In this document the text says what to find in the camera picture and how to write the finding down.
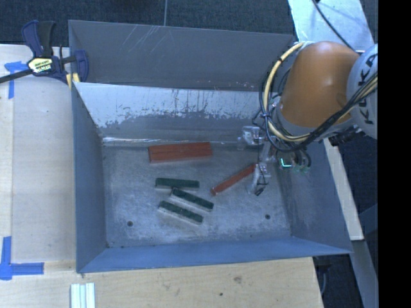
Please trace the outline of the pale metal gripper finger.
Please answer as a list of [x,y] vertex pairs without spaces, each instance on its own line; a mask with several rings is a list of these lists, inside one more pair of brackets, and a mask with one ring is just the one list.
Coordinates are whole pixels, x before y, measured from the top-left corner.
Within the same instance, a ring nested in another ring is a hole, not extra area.
[[265,162],[254,164],[253,167],[252,181],[247,186],[247,193],[260,195],[269,184],[270,172],[268,171],[267,163]]
[[265,143],[265,136],[260,127],[244,126],[238,137],[238,149],[262,148]]

